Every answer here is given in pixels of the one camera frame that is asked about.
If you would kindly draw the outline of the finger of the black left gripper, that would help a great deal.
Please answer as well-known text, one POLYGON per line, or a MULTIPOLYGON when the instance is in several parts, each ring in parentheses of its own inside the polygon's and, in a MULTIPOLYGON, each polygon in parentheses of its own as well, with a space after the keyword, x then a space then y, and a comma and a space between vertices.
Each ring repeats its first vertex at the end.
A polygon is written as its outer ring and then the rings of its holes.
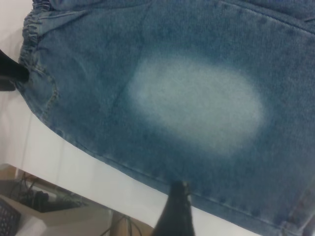
POLYGON ((0 51, 0 75, 15 79, 19 82, 27 82, 29 80, 29 71, 17 63, 3 51, 0 51))
POLYGON ((16 87, 14 83, 8 78, 1 76, 0 77, 0 91, 15 91, 16 87))

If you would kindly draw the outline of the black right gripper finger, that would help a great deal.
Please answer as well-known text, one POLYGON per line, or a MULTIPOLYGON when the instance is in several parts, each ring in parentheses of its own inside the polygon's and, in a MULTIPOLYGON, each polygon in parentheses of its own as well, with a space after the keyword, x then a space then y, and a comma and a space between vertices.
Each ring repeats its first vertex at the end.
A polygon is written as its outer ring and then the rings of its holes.
POLYGON ((195 235, 189 184, 182 181, 173 183, 163 212, 152 232, 153 236, 195 235))

